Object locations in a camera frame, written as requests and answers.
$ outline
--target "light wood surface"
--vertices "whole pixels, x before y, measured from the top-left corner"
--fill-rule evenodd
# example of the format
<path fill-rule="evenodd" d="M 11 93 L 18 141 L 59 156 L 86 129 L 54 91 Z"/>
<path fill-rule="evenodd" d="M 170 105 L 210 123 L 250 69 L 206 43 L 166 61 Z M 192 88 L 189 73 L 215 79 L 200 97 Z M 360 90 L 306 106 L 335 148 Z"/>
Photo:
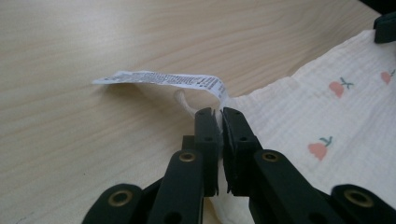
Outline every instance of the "light wood surface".
<path fill-rule="evenodd" d="M 0 223 L 80 223 L 105 189 L 162 177 L 193 134 L 174 88 L 94 79 L 209 74 L 235 97 L 292 75 L 377 16 L 355 0 L 1 1 Z M 219 223 L 208 200 L 204 223 Z"/>

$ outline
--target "wood grain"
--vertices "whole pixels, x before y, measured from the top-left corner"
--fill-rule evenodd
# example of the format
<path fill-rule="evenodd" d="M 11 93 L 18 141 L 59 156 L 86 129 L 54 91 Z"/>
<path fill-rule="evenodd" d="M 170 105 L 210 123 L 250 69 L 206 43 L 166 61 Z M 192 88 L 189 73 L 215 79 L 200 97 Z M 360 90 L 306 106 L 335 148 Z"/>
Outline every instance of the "wood grain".
<path fill-rule="evenodd" d="M 118 70 L 209 74 L 232 97 L 292 75 L 378 15 L 352 0 L 0 3 L 0 223 L 80 223 L 118 183 L 163 176 L 193 120 Z M 216 106 L 187 91 L 192 106 Z M 205 201 L 204 223 L 218 223 Z"/>

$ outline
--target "care label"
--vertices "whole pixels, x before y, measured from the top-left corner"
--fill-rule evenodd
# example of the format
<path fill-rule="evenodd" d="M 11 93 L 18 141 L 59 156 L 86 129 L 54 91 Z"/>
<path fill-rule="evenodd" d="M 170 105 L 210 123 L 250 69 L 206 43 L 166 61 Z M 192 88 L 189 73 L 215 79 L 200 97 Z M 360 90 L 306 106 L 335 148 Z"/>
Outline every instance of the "care label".
<path fill-rule="evenodd" d="M 218 77 L 209 75 L 168 75 L 150 71 L 119 71 L 112 77 L 102 77 L 93 82 L 93 84 L 116 83 L 151 83 L 176 86 L 185 89 L 205 90 L 216 96 L 221 105 L 223 105 L 228 98 L 223 82 Z"/>

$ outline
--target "white label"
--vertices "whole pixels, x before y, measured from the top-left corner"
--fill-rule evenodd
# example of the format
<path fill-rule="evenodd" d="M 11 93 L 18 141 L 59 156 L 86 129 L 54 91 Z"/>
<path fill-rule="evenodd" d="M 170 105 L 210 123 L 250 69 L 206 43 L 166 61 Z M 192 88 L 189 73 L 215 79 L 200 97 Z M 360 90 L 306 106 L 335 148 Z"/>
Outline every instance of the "white label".
<path fill-rule="evenodd" d="M 223 105 L 228 98 L 223 82 L 218 77 L 209 75 L 168 75 L 150 71 L 119 71 L 112 77 L 102 77 L 93 82 L 93 84 L 116 83 L 151 83 L 176 86 L 185 89 L 205 90 L 216 96 L 221 105 Z"/>

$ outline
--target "white cloth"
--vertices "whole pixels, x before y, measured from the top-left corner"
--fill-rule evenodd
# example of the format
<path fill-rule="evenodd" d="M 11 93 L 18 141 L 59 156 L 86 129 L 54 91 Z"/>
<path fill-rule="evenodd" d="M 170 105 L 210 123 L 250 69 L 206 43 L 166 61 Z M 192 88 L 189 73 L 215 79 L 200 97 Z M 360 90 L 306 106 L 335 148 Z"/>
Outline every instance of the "white cloth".
<path fill-rule="evenodd" d="M 226 104 L 315 188 L 354 184 L 396 208 L 396 43 L 373 40 L 374 31 L 364 31 L 292 77 Z M 226 189 L 224 178 L 219 184 Z M 247 198 L 222 191 L 213 203 L 222 223 L 253 223 Z"/>

